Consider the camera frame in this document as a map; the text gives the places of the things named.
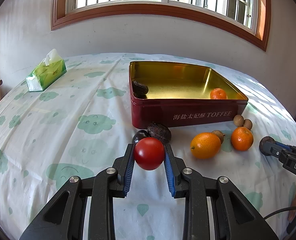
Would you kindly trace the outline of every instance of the white wall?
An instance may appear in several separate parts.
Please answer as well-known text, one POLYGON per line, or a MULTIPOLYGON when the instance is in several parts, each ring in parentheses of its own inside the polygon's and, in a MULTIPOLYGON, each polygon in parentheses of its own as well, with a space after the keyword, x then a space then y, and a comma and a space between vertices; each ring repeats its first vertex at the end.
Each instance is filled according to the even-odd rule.
POLYGON ((62 57, 133 52, 170 54, 253 76, 296 114, 296 5, 271 0, 267 52, 201 23, 161 16, 112 16, 50 30, 51 0, 5 0, 0 7, 0 79, 8 92, 53 48, 62 57))

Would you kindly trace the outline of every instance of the tablecloth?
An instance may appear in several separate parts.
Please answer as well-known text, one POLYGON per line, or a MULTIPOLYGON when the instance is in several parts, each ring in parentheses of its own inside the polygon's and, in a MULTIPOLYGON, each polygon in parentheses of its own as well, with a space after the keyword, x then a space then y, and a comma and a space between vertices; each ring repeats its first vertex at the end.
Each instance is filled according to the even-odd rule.
MULTIPOLYGON (((260 154, 258 144, 270 135, 296 146, 296 123, 254 78, 183 57, 83 55, 64 59, 67 73, 44 92, 29 92, 23 80, 0 102, 0 226, 10 239, 19 239, 70 176, 94 176, 124 155, 137 131, 131 124, 128 66, 138 60, 205 65, 246 94, 249 101, 243 116, 252 120, 254 136, 248 151, 238 152, 231 146, 233 122, 170 128, 172 149, 205 177, 227 176, 262 216, 290 205, 296 176, 276 158, 260 154), (198 133, 213 130, 226 134, 220 152, 208 160, 195 159, 190 141, 198 133)), ((286 218, 287 212, 267 220, 278 236, 286 229, 286 218)), ((128 196, 114 199, 114 221, 117 240, 182 239, 184 199, 171 198, 163 165, 145 171, 135 164, 128 196)))

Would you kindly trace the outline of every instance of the red tomato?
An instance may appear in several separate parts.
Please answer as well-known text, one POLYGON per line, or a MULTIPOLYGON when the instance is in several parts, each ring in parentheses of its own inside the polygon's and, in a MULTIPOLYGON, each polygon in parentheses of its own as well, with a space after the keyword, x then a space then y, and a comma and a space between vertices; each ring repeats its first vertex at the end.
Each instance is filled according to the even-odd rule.
POLYGON ((141 139, 135 146, 134 158, 144 170, 152 171, 160 166, 164 159, 164 147, 156 138, 141 139))

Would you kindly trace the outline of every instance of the metal screw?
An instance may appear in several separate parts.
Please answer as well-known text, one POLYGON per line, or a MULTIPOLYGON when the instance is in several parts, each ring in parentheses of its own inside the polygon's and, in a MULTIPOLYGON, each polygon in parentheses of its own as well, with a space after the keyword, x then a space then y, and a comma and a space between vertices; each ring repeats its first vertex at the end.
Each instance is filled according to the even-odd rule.
POLYGON ((79 180, 79 178, 78 178, 77 176, 72 176, 72 177, 69 178, 69 181, 70 181, 71 183, 75 183, 75 182, 77 182, 78 180, 79 180))
POLYGON ((183 169, 183 173, 184 174, 191 174, 192 173, 192 169, 190 169, 190 168, 184 168, 183 169))
POLYGON ((116 170, 115 170, 114 168, 108 168, 108 169, 106 170, 106 172, 107 172, 108 174, 114 174, 114 173, 116 172, 116 170))
POLYGON ((221 183, 228 183, 229 179, 227 177, 220 177, 220 182, 221 183))

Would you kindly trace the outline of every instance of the orange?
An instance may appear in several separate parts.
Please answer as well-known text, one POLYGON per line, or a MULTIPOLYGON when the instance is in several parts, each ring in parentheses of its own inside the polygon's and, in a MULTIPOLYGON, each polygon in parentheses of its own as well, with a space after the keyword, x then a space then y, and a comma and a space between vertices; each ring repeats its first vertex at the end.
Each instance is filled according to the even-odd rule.
POLYGON ((228 97, 223 89, 215 88, 210 92, 210 99, 228 99, 228 97))
POLYGON ((253 135, 249 129, 238 127, 231 135, 231 143, 236 150, 246 151, 253 144, 253 135))
POLYGON ((221 147, 218 136, 210 132, 203 132, 196 135, 191 143, 190 150, 198 159, 208 159, 216 155, 221 147))

